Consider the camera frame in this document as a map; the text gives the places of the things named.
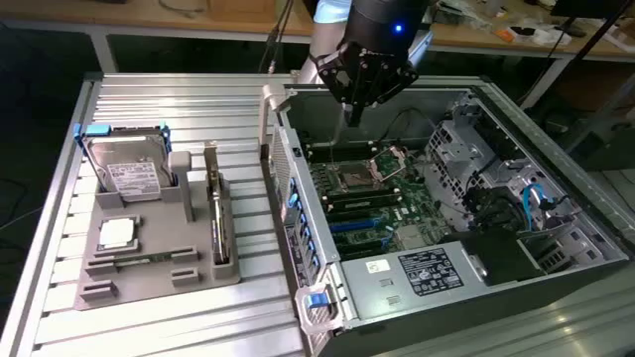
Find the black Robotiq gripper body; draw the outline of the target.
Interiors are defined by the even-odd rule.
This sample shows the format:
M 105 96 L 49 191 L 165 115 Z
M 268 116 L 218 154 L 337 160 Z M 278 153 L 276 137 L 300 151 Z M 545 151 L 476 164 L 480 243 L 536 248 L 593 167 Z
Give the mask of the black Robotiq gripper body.
M 428 4 L 424 0 L 352 1 L 344 43 L 404 59 Z

